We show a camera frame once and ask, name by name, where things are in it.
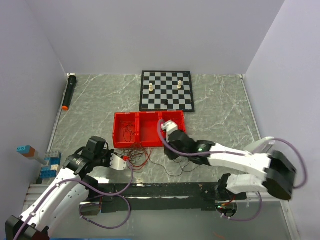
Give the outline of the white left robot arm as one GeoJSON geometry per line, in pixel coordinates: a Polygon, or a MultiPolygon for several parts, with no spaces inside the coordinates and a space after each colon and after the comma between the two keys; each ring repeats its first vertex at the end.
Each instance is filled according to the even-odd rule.
{"type": "Polygon", "coordinates": [[[127,162],[105,139],[91,137],[64,162],[62,169],[41,196],[20,216],[11,216],[5,223],[8,240],[48,240],[57,225],[84,200],[93,201],[99,195],[97,181],[89,176],[96,167],[122,171],[127,162]]]}

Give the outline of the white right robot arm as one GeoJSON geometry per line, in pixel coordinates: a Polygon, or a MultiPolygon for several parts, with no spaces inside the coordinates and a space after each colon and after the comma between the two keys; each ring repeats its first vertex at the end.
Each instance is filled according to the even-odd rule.
{"type": "Polygon", "coordinates": [[[182,156],[197,165],[241,171],[240,175],[231,174],[222,179],[218,193],[223,199],[248,192],[268,193],[285,201],[292,198],[297,170],[280,151],[236,150],[212,141],[194,141],[181,130],[171,131],[160,139],[171,160],[182,156]]]}

